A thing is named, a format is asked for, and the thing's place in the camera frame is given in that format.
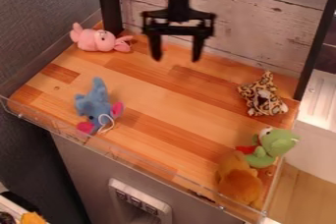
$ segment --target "plush toy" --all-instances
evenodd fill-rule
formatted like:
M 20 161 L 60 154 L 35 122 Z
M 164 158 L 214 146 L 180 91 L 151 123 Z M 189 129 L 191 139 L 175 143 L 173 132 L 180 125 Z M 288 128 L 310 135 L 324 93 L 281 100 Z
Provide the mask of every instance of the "plush toy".
M 121 102 L 113 106 L 109 103 L 107 88 L 101 78 L 93 79 L 93 89 L 87 95 L 77 94 L 75 103 L 79 115 L 88 118 L 88 122 L 77 125 L 78 130 L 86 134 L 102 133 L 112 129 L 114 120 L 121 116 L 124 109 Z
M 288 112 L 287 105 L 275 93 L 278 88 L 273 83 L 273 74 L 266 71 L 253 84 L 238 87 L 238 93 L 247 101 L 250 116 L 273 116 Z
M 0 223 L 1 224 L 16 224 L 14 217 L 8 212 L 0 212 Z
M 265 168 L 293 148 L 297 141 L 299 137 L 291 131 L 267 127 L 253 136 L 251 146 L 237 146 L 236 149 L 246 155 L 251 167 Z
M 70 38 L 84 51 L 111 51 L 130 52 L 131 47 L 126 41 L 133 39 L 132 36 L 116 38 L 113 33 L 106 30 L 83 29 L 78 23 L 73 24 Z
M 240 151 L 221 159 L 216 173 L 218 192 L 239 203 L 261 209 L 262 182 Z
M 35 212 L 28 212 L 21 217 L 20 224 L 46 224 L 46 221 Z

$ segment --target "clear acrylic barrier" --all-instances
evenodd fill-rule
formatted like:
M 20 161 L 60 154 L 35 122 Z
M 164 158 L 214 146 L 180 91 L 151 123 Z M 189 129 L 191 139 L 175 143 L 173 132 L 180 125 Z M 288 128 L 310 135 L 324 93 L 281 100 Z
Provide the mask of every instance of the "clear acrylic barrier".
M 173 174 L 165 167 L 150 160 L 146 160 L 139 155 L 132 153 L 130 150 L 126 150 L 120 146 L 117 146 L 116 144 L 96 136 L 89 136 L 84 133 L 79 133 L 74 126 L 54 118 L 51 115 L 42 113 L 2 95 L 0 95 L 0 97 L 1 103 L 8 113 L 35 124 L 38 127 L 49 131 L 50 133 L 61 136 L 66 140 L 73 141 L 86 148 L 89 148 L 128 167 L 137 169 L 140 172 L 147 174 L 148 176 L 159 179 L 163 183 L 170 184 L 178 190 L 187 192 L 191 196 L 196 196 L 202 199 L 205 203 L 209 203 L 214 207 L 218 207 L 224 212 L 232 214 L 250 223 L 261 223 L 262 220 L 266 217 L 266 209 L 269 206 L 269 202 L 277 181 L 276 178 L 278 177 L 281 169 L 277 169 L 276 174 L 274 175 L 275 179 L 273 180 L 269 190 L 263 210 L 258 211 L 249 206 L 234 202 L 231 199 L 219 194 L 218 192 L 204 187 L 203 185 L 200 185 L 189 178 L 183 177 L 179 174 Z

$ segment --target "dark frame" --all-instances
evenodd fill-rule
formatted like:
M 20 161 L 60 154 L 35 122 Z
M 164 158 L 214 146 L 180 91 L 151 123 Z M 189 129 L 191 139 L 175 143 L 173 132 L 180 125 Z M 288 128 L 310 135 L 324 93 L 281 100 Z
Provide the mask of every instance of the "dark frame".
M 294 99 L 301 101 L 305 94 L 311 73 L 314 69 L 317 57 L 321 50 L 325 35 L 328 33 L 336 10 L 336 0 L 327 0 L 322 18 L 319 22 L 315 38 L 312 42 L 309 55 L 306 59 L 305 66 L 301 72 L 299 83 L 294 94 Z
M 100 0 L 104 29 L 114 34 L 123 30 L 120 0 Z

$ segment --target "plush toy ear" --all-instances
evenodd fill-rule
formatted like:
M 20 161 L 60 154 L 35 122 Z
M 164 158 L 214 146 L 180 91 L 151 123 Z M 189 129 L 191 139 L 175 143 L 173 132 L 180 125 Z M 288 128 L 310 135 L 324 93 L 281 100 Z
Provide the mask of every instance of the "plush toy ear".
M 77 129 L 83 133 L 91 134 L 94 129 L 94 125 L 91 122 L 81 122 L 77 124 Z
M 132 40 L 133 37 L 131 35 L 123 36 L 116 39 L 116 44 L 114 46 L 114 50 L 117 50 L 119 52 L 130 52 L 131 47 L 126 41 Z
M 101 78 L 93 79 L 93 90 L 96 95 L 96 99 L 100 102 L 108 101 L 107 88 L 104 81 Z
M 80 40 L 80 35 L 82 32 L 83 32 L 83 28 L 81 27 L 81 25 L 78 23 L 74 23 L 73 30 L 70 31 L 70 38 L 74 42 L 78 42 Z
M 270 82 L 273 81 L 273 74 L 270 71 L 265 71 L 262 77 L 265 79 L 269 79 Z
M 111 107 L 111 115 L 114 119 L 119 118 L 124 111 L 124 104 L 122 102 L 116 102 Z
M 83 99 L 85 98 L 85 96 L 83 94 L 76 94 L 75 95 L 75 100 L 80 100 L 80 99 Z

